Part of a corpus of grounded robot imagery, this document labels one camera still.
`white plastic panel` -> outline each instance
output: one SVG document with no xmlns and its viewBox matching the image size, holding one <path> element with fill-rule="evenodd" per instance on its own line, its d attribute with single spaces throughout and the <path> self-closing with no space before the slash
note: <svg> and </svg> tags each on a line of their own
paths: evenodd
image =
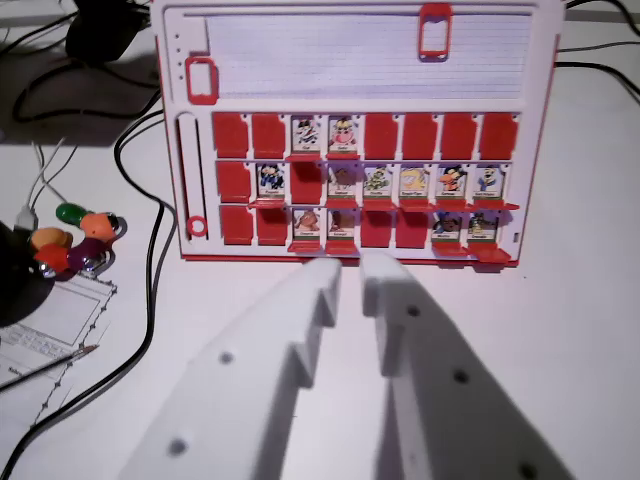
<svg viewBox="0 0 640 480">
<path fill-rule="evenodd" d="M 418 58 L 415 15 L 215 15 L 208 31 L 222 98 L 519 97 L 531 16 L 452 22 L 444 62 Z"/>
</svg>

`guess who game board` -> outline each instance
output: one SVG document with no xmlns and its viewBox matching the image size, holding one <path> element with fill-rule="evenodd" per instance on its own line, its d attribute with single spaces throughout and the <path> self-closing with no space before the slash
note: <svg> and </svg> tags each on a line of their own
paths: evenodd
<svg viewBox="0 0 640 480">
<path fill-rule="evenodd" d="M 515 266 L 557 0 L 156 0 L 182 256 Z"/>
</svg>

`red flip-down tile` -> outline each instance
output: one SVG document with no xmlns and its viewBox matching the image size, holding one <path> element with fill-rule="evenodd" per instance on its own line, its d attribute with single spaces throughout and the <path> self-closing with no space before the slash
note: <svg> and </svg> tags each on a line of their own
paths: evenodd
<svg viewBox="0 0 640 480">
<path fill-rule="evenodd" d="M 391 113 L 367 113 L 364 156 L 367 160 L 393 160 L 398 141 L 398 123 Z"/>
<path fill-rule="evenodd" d="M 390 198 L 364 198 L 362 209 L 369 212 L 390 212 L 396 209 Z"/>
<path fill-rule="evenodd" d="M 362 212 L 360 239 L 363 247 L 387 248 L 391 240 L 392 217 L 388 212 Z"/>
<path fill-rule="evenodd" d="M 282 158 L 285 126 L 277 113 L 254 113 L 251 117 L 253 150 L 256 158 Z"/>
<path fill-rule="evenodd" d="M 329 255 L 353 255 L 358 251 L 353 240 L 327 240 L 324 250 Z"/>
<path fill-rule="evenodd" d="M 258 245 L 284 245 L 287 240 L 287 212 L 281 208 L 258 210 Z"/>
<path fill-rule="evenodd" d="M 320 240 L 294 240 L 287 249 L 293 253 L 315 253 L 322 250 Z"/>
<path fill-rule="evenodd" d="M 436 148 L 438 123 L 430 113 L 407 113 L 404 117 L 402 158 L 431 160 Z"/>
<path fill-rule="evenodd" d="M 478 125 L 470 113 L 444 116 L 440 151 L 443 160 L 471 160 Z"/>
<path fill-rule="evenodd" d="M 251 173 L 243 162 L 216 162 L 218 193 L 222 203 L 247 203 L 251 195 Z"/>
<path fill-rule="evenodd" d="M 516 146 L 518 122 L 510 113 L 487 113 L 480 134 L 482 160 L 511 160 Z"/>
<path fill-rule="evenodd" d="M 253 216 L 247 211 L 247 207 L 222 205 L 220 223 L 225 245 L 251 245 Z"/>
<path fill-rule="evenodd" d="M 322 169 L 313 162 L 291 165 L 291 203 L 320 203 L 322 196 Z"/>
<path fill-rule="evenodd" d="M 396 247 L 424 248 L 429 227 L 425 213 L 400 211 L 396 215 Z"/>
<path fill-rule="evenodd" d="M 213 114 L 213 139 L 218 158 L 246 158 L 249 130 L 239 113 Z"/>
<path fill-rule="evenodd" d="M 469 253 L 481 263 L 507 264 L 511 256 L 493 242 L 469 242 Z"/>
<path fill-rule="evenodd" d="M 466 257 L 469 255 L 467 249 L 459 242 L 432 242 L 431 248 L 443 257 Z"/>
</svg>

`pencil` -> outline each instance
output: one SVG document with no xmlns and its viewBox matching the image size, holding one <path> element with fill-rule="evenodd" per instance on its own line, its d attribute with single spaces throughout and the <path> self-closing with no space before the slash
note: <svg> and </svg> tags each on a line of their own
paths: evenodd
<svg viewBox="0 0 640 480">
<path fill-rule="evenodd" d="M 84 357 L 88 353 L 93 352 L 96 348 L 98 348 L 98 345 L 89 345 L 87 347 L 81 348 L 80 350 L 76 350 L 75 352 L 70 353 L 69 355 L 65 355 L 64 357 L 60 357 L 55 360 L 52 360 L 49 363 L 45 363 L 41 367 L 36 368 L 35 370 L 29 373 L 20 375 L 19 377 L 16 377 L 13 380 L 9 380 L 8 382 L 3 383 L 2 385 L 0 385 L 0 393 L 4 392 L 5 390 L 9 390 L 10 388 L 13 388 L 17 385 L 20 385 L 21 383 L 26 382 L 27 380 L 33 377 L 36 377 L 44 372 L 48 372 L 52 368 L 56 368 L 60 365 L 63 365 L 67 362 L 71 362 L 73 360 L 78 360 L 79 358 Z"/>
</svg>

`red clip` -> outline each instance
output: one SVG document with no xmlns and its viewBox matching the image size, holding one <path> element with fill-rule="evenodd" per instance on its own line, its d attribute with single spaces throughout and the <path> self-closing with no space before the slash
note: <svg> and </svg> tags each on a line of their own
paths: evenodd
<svg viewBox="0 0 640 480">
<path fill-rule="evenodd" d="M 211 80 L 211 93 L 195 94 L 191 92 L 191 66 L 194 64 L 206 64 L 209 67 L 209 79 Z M 184 62 L 187 74 L 187 96 L 193 105 L 215 105 L 218 101 L 218 67 L 209 57 L 189 57 Z"/>
<path fill-rule="evenodd" d="M 434 58 L 446 57 L 449 55 L 451 47 L 451 17 L 453 10 L 448 3 L 425 3 L 420 9 L 420 23 L 418 24 L 418 54 L 420 57 Z M 447 22 L 447 41 L 444 50 L 423 50 L 424 45 L 424 24 L 428 19 L 444 19 Z"/>
</svg>

